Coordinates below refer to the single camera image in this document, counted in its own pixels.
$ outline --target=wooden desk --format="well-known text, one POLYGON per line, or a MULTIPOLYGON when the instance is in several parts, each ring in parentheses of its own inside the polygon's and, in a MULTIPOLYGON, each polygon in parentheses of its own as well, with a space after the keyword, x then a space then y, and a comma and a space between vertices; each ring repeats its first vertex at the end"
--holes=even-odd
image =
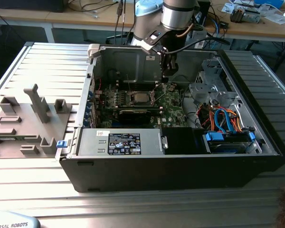
MULTIPOLYGON (((230 14, 221 12, 227 0, 212 0, 213 9, 220 20, 229 23, 226 32, 226 38, 251 39, 251 40, 268 40, 268 41, 285 41, 285 24, 279 25, 265 18, 261 18, 259 23, 234 23, 230 21, 230 14)), ((285 4, 280 9, 285 11, 285 4)), ((215 28, 211 20, 207 21, 206 29, 213 33, 215 28)))
MULTIPOLYGON (((93 2, 93 0, 81 0, 81 4, 85 5, 93 2)), ((95 4, 91 6, 87 6, 86 10, 92 10, 99 8, 101 6, 105 6, 108 4, 112 4, 111 1, 105 0, 100 4, 95 4)), ((81 10, 78 1, 70 4, 70 7, 81 10)), ((97 25, 97 26, 110 26, 115 27, 116 19, 117 19, 117 7, 118 4, 108 6, 102 9, 97 9, 96 15, 98 18, 93 18, 82 12, 76 12, 67 8, 64 13, 53 13, 50 12, 46 17, 46 22, 50 23, 65 23, 65 24, 78 24, 78 25, 97 25)), ((119 19, 118 26, 122 26, 122 16, 119 19)), ((133 12, 133 3, 126 4, 126 14, 125 14, 125 27, 131 27, 134 21, 134 12, 133 12)))
POLYGON ((5 20, 45 22, 48 14, 49 14, 49 11, 0 9, 0 15, 5 20))
MULTIPOLYGON (((81 0, 82 5, 93 3, 96 0, 81 0)), ((91 10, 101 6, 111 4, 112 1, 104 0, 100 4, 95 4, 86 7, 85 9, 91 10)), ((76 0, 70 7, 80 10, 79 1, 76 0)), ((63 13, 53 13, 49 11, 36 11, 36 10, 20 10, 20 9, 0 9, 0 15, 10 25, 18 26, 32 26, 42 27, 45 30, 47 40, 49 43, 54 43, 52 28, 61 29, 87 29, 87 30, 111 30, 113 31, 116 24, 116 11, 118 4, 104 7, 97 10, 94 18, 86 13, 73 11, 69 8, 63 13)), ((122 17, 119 19, 117 31, 122 30, 122 17)), ((133 4, 126 4, 126 16, 124 31, 129 31, 134 21, 133 4)), ((0 18, 0 24, 5 25, 5 22, 0 18)))
MULTIPOLYGON (((96 0, 81 0, 82 5, 97 2, 96 0)), ((225 35, 226 38, 268 40, 285 42, 285 24, 278 25, 265 18, 256 23, 233 23, 230 22, 229 14, 221 12, 227 0, 212 0, 213 8, 222 21, 229 23, 229 28, 225 35)), ((87 6, 85 9, 92 10, 101 6, 111 4, 111 0, 104 0, 100 4, 87 6)), ((70 7, 80 10, 79 0, 76 0, 70 7)), ((19 9, 0 9, 0 15, 10 25, 43 27, 49 42, 54 43, 52 28, 64 29, 87 29, 87 30, 114 30, 116 24, 116 10, 118 4, 97 10, 94 18, 83 12, 66 9, 63 13, 53 13, 48 11, 19 10, 19 9)), ((124 31, 129 31, 133 24, 133 4, 126 5, 126 18, 124 31)), ((117 31, 122 29, 122 17, 119 20, 117 31)), ((210 20, 206 24, 208 32, 215 31, 213 22, 210 20)))

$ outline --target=blue cable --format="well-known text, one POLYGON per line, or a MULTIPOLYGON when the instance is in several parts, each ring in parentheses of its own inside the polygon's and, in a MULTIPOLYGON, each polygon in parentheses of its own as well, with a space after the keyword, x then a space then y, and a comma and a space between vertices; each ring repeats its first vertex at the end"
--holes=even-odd
MULTIPOLYGON (((218 26, 217 22, 213 18, 210 18, 210 20, 212 20, 213 23, 215 24, 215 27, 216 27, 216 30, 217 30, 217 37, 219 37, 219 26, 218 26)), ((216 41, 214 41, 211 49, 213 49, 215 45, 216 45, 216 41)))
POLYGON ((227 123, 227 126, 228 126, 228 129, 230 132, 232 133, 236 133, 236 131, 234 130, 232 124, 230 123, 230 119, 229 119, 229 115, 228 113, 226 112, 226 110, 224 109, 218 109, 215 114, 214 114, 214 122, 215 122, 215 125, 223 132, 223 133, 226 133, 226 131, 218 124, 218 114, 220 111, 223 111, 225 113, 225 116, 226 116, 226 123, 227 123))

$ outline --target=warning label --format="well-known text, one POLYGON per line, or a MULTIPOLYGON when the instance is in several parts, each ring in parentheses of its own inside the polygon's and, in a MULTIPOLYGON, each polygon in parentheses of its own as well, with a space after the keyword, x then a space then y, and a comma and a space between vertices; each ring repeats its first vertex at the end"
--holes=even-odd
POLYGON ((109 155, 142 154, 140 134, 109 134, 109 155))

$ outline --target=motherboard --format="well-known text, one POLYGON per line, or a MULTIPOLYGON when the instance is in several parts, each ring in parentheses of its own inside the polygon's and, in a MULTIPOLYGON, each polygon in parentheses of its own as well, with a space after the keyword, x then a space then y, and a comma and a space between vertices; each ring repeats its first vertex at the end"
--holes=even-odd
POLYGON ((97 127, 187 127, 180 90, 175 83, 150 87, 108 85, 96 90, 97 127))

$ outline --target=white label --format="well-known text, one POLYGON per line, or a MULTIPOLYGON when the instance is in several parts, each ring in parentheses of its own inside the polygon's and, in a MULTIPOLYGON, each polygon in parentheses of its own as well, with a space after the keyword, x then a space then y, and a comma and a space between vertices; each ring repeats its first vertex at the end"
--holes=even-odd
POLYGON ((146 60, 147 61, 154 61, 155 60, 155 56, 146 56, 146 60))
POLYGON ((110 131, 97 131, 96 136, 109 136, 110 131))

